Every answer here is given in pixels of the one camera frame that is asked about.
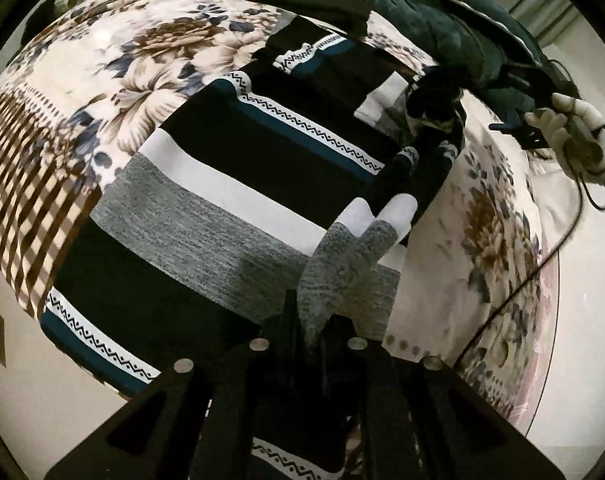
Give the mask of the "right hand in white glove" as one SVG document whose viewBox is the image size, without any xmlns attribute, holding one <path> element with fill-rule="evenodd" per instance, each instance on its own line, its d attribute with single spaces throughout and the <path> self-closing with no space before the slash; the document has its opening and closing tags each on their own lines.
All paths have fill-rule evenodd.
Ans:
<svg viewBox="0 0 605 480">
<path fill-rule="evenodd" d="M 552 107 L 527 113 L 528 125 L 539 130 L 557 163 L 573 180 L 605 188 L 605 119 L 590 103 L 553 93 Z"/>
</svg>

